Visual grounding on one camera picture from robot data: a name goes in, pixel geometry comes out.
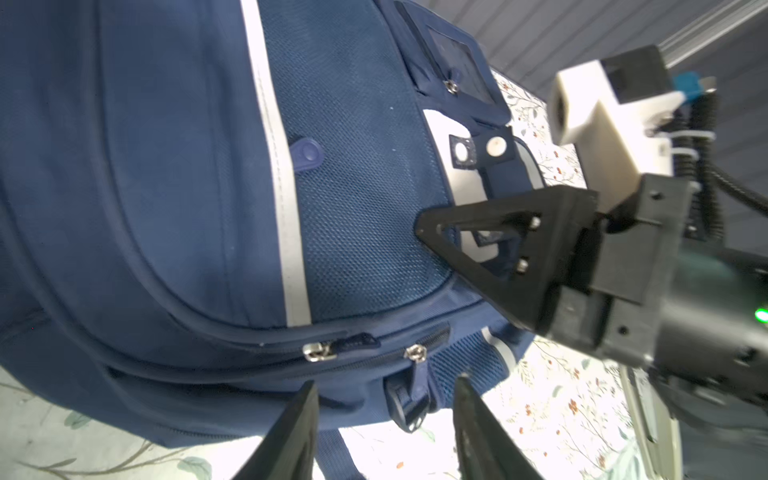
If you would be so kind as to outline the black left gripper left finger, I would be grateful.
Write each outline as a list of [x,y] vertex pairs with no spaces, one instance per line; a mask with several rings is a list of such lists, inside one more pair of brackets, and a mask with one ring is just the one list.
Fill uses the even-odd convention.
[[307,381],[233,480],[311,479],[318,416],[317,388]]

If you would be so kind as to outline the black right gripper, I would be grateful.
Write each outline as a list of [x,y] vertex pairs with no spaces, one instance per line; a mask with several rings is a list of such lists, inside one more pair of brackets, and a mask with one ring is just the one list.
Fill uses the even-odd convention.
[[[765,407],[767,261],[687,238],[693,192],[646,174],[593,223],[596,192],[547,187],[426,210],[415,235],[518,328]],[[474,260],[448,231],[499,233],[499,256]]]

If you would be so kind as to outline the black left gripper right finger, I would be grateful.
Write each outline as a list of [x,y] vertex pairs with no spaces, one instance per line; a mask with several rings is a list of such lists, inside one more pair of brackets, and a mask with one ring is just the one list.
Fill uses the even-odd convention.
[[459,376],[455,382],[453,423],[462,479],[543,479],[493,416],[466,375]]

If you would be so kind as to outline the navy blue student backpack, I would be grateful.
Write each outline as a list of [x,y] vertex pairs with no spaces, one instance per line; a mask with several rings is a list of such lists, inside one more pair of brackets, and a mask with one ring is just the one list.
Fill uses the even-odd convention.
[[415,234],[542,186],[476,40],[413,1],[5,1],[1,365],[166,447],[265,434],[319,395],[412,431],[533,335]]

